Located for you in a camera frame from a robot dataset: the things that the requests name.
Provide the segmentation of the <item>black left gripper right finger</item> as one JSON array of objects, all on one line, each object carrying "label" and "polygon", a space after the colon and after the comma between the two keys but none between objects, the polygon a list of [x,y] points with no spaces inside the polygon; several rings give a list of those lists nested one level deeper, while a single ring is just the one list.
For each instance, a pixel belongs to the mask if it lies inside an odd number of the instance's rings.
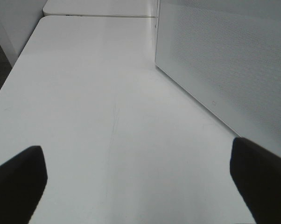
[{"label": "black left gripper right finger", "polygon": [[237,137],[230,175],[256,223],[281,224],[281,157]]}]

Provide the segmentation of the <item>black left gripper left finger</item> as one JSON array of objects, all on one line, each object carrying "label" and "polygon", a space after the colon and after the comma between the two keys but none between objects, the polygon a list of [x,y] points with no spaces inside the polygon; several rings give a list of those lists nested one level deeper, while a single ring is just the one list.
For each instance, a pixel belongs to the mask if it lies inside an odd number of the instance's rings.
[{"label": "black left gripper left finger", "polygon": [[28,224],[47,180],[40,146],[31,146],[0,165],[0,224]]}]

